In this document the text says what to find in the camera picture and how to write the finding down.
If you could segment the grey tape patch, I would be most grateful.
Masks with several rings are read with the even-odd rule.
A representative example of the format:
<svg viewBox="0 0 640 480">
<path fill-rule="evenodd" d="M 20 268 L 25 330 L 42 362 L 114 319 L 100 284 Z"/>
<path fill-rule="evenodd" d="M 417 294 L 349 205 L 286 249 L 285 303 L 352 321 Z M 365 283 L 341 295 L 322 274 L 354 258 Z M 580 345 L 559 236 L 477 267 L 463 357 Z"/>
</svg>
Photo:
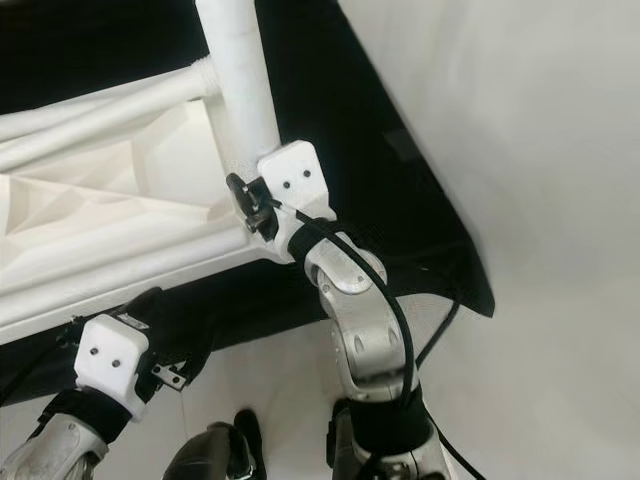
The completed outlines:
<svg viewBox="0 0 640 480">
<path fill-rule="evenodd" d="M 388 131 L 384 133 L 384 140 L 396 152 L 396 156 L 402 163 L 411 163 L 422 159 L 419 147 L 413 141 L 412 134 L 407 129 L 398 129 L 398 131 Z"/>
</svg>

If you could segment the white plastic children table top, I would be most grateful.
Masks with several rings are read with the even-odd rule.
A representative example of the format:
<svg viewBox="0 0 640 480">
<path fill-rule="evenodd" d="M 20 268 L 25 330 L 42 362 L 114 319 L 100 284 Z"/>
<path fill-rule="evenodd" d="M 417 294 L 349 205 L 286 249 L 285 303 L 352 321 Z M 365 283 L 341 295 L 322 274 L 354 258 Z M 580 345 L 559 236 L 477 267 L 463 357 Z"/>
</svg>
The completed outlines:
<svg viewBox="0 0 640 480">
<path fill-rule="evenodd" d="M 244 227 L 225 183 L 230 127 L 221 118 L 220 84 L 209 58 L 159 76 L 1 115 L 0 147 L 6 140 L 41 131 L 106 102 L 114 102 L 124 114 L 141 114 L 146 108 L 191 99 L 205 101 L 219 141 L 218 157 L 198 157 L 195 148 L 175 143 L 146 151 L 142 142 L 131 141 L 35 169 L 0 172 L 1 342 L 32 337 L 67 324 L 74 316 L 122 305 L 148 288 L 174 285 L 133 285 L 32 314 L 4 301 L 3 294 L 15 287 L 67 274 L 93 260 L 159 250 L 234 227 L 265 246 Z M 195 278 L 191 269 L 175 278 L 179 280 L 175 285 L 182 285 L 205 276 Z"/>
</svg>

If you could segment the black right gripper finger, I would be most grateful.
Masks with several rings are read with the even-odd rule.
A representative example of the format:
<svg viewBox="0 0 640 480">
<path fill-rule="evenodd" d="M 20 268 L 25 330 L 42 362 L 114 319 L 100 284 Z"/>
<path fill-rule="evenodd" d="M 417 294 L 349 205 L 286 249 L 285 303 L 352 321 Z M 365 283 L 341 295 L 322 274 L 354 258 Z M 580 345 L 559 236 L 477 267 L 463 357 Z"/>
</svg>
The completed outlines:
<svg viewBox="0 0 640 480">
<path fill-rule="evenodd" d="M 241 175 L 232 173 L 227 175 L 227 186 L 244 218 L 261 219 L 269 215 L 269 188 L 264 179 L 246 182 Z"/>
</svg>

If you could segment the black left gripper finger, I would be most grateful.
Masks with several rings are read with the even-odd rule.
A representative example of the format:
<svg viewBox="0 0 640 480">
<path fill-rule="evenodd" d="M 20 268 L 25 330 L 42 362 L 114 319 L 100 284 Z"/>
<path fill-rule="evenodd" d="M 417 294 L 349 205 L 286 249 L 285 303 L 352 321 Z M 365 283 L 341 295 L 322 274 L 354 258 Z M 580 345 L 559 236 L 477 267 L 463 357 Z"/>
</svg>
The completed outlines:
<svg viewBox="0 0 640 480">
<path fill-rule="evenodd" d="M 152 321 L 156 311 L 163 307 L 165 291 L 160 287 L 152 287 L 138 294 L 125 306 L 125 314 L 137 321 Z"/>
<path fill-rule="evenodd" d="M 219 316 L 207 315 L 192 321 L 187 334 L 186 375 L 198 376 L 212 352 L 219 335 Z"/>
</svg>

